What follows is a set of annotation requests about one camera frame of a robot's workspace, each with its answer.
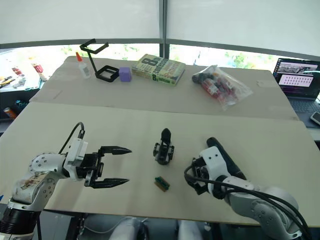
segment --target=laptop screen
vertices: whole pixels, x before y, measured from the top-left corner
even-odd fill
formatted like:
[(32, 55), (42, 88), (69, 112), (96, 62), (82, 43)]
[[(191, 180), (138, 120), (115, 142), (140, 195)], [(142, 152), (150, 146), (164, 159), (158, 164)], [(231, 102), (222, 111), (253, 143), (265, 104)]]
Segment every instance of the laptop screen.
[(316, 99), (320, 92), (319, 61), (279, 58), (273, 76), (288, 97)]

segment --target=laptop keyboard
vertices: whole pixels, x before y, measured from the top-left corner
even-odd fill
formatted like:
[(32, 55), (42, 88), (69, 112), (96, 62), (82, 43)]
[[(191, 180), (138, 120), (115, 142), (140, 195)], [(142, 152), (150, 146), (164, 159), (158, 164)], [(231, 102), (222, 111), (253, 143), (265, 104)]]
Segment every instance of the laptop keyboard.
[(290, 104), (296, 113), (320, 112), (320, 106), (315, 101), (303, 101), (290, 99)]

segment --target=phone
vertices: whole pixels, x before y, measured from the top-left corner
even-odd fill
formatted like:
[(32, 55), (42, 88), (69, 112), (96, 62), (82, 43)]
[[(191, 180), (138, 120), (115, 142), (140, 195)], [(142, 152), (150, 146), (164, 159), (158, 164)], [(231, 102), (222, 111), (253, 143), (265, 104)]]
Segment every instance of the phone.
[(320, 125), (320, 113), (319, 112), (315, 112), (314, 114), (312, 114), (310, 119)]

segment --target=laptop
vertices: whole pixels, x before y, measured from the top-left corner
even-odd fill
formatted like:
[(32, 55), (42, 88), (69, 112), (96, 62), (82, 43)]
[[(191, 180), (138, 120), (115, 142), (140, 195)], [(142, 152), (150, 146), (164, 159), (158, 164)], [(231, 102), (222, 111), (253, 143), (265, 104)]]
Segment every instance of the laptop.
[(292, 108), (307, 128), (320, 128), (310, 119), (320, 112), (320, 61), (279, 58), (273, 76), (288, 98)]

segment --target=purple cube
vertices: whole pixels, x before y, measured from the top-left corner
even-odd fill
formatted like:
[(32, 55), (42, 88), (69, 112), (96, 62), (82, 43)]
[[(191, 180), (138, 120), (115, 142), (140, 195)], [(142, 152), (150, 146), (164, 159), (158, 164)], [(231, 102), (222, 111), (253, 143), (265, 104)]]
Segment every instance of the purple cube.
[(130, 67), (120, 67), (119, 76), (120, 76), (121, 82), (130, 82), (131, 81)]

